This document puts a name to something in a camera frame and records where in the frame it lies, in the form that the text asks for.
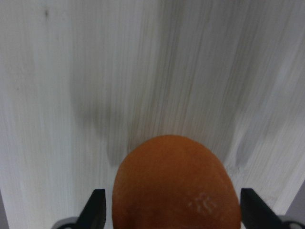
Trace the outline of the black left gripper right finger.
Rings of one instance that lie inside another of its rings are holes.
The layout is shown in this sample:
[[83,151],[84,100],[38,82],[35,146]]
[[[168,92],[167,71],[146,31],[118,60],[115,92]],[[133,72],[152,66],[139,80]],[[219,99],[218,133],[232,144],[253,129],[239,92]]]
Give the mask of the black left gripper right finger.
[[240,208],[246,229],[285,229],[280,218],[252,188],[241,189]]

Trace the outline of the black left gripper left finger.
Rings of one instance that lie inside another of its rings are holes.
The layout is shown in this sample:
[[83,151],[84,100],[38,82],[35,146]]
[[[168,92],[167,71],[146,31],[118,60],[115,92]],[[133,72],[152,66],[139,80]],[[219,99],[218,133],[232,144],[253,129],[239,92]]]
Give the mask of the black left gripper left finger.
[[77,229],[103,229],[106,222],[105,189],[95,189],[76,221]]

